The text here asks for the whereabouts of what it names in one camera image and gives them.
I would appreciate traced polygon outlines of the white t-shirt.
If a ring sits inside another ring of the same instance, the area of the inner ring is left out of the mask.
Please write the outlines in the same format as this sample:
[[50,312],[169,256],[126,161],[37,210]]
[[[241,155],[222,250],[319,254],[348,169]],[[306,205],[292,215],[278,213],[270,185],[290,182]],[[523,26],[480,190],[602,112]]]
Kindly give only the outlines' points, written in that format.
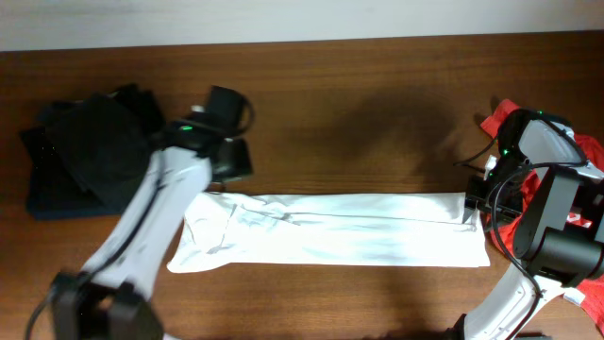
[[167,264],[193,273],[226,264],[485,267],[478,214],[462,193],[198,195]]

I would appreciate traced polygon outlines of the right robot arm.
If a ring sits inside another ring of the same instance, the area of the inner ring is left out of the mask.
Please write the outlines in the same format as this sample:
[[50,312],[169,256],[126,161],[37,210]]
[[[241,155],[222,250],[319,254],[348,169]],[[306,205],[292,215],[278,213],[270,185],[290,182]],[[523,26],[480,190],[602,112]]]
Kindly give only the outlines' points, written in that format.
[[467,214],[488,213],[495,240],[518,222],[511,265],[490,295],[460,316],[447,339],[514,339],[551,299],[603,275],[603,173],[563,118],[513,110],[490,142],[494,166],[468,181]]

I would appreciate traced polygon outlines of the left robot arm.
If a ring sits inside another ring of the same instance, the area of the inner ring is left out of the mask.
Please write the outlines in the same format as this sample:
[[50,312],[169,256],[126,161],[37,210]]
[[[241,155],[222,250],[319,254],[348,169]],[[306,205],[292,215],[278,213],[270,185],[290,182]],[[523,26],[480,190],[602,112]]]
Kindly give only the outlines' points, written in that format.
[[108,239],[79,273],[60,272],[52,282],[56,338],[166,338],[150,303],[159,267],[195,196],[251,174],[243,139],[250,127],[190,117],[156,136],[145,177]]

